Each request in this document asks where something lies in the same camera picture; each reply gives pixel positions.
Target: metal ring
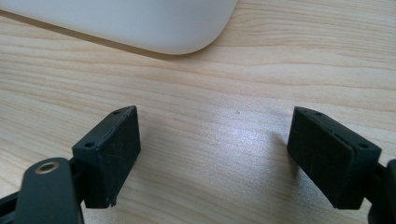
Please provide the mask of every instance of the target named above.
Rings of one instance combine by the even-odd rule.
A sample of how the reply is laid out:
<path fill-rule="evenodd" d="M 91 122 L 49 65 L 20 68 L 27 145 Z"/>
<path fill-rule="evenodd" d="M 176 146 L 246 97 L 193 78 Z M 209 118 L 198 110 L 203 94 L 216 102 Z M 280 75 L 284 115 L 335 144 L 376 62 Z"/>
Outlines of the metal ring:
<path fill-rule="evenodd" d="M 37 167 L 37 169 L 35 169 L 35 173 L 39 175 L 44 175 L 58 169 L 58 167 L 59 162 L 49 161 Z"/>

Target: wood grain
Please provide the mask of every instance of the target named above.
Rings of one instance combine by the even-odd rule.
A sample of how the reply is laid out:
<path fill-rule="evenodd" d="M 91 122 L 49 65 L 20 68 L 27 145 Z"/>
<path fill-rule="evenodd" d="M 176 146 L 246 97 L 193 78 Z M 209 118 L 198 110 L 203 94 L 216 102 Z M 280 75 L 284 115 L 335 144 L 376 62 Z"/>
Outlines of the wood grain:
<path fill-rule="evenodd" d="M 86 223 L 364 223 L 288 157 L 296 105 L 396 157 L 396 2 L 240 0 L 222 35 L 168 56 L 0 11 L 0 197 L 136 105 L 142 152 Z"/>

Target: screw hole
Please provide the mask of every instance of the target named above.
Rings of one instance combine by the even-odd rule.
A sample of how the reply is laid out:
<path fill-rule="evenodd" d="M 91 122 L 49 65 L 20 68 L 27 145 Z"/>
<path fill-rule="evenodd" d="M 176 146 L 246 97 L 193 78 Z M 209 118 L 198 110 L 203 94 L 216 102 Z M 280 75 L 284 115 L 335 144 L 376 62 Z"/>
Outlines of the screw hole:
<path fill-rule="evenodd" d="M 35 172 L 37 174 L 43 175 L 43 174 L 47 174 L 49 172 L 56 170 L 58 167 L 59 167 L 58 162 L 51 161 L 51 162 L 44 163 L 44 164 L 40 165 L 39 167 L 37 167 L 37 169 L 35 169 Z"/>
<path fill-rule="evenodd" d="M 367 145 L 364 144 L 364 143 L 359 143 L 358 146 L 359 146 L 359 147 L 362 147 L 362 148 L 368 148 L 368 147 L 369 147 L 369 146 L 367 146 Z"/>
<path fill-rule="evenodd" d="M 93 147 L 94 145 L 95 145 L 95 143 L 90 142 L 90 143 L 86 143 L 86 144 L 84 145 L 84 147 Z"/>

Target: white plastic casing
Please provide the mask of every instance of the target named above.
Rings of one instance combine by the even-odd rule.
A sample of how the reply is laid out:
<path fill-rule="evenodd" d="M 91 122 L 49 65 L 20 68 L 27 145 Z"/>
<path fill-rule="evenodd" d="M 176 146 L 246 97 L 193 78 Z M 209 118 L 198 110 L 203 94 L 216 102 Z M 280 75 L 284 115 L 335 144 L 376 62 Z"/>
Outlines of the white plastic casing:
<path fill-rule="evenodd" d="M 237 0 L 0 0 L 0 9 L 141 49 L 185 54 L 215 40 Z"/>

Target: black bracket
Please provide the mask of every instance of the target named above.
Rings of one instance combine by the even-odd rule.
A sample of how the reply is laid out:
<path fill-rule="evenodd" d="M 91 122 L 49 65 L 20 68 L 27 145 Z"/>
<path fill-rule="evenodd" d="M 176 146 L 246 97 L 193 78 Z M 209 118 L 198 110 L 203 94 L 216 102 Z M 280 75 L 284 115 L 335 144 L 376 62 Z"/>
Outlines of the black bracket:
<path fill-rule="evenodd" d="M 369 223 L 396 223 L 396 160 L 378 163 L 381 148 L 314 110 L 295 107 L 288 152 L 334 208 L 372 203 Z"/>
<path fill-rule="evenodd" d="M 70 161 L 51 158 L 26 170 L 20 192 L 0 200 L 0 224 L 84 223 L 81 202 L 115 205 L 139 152 L 136 107 L 110 113 L 73 146 Z"/>

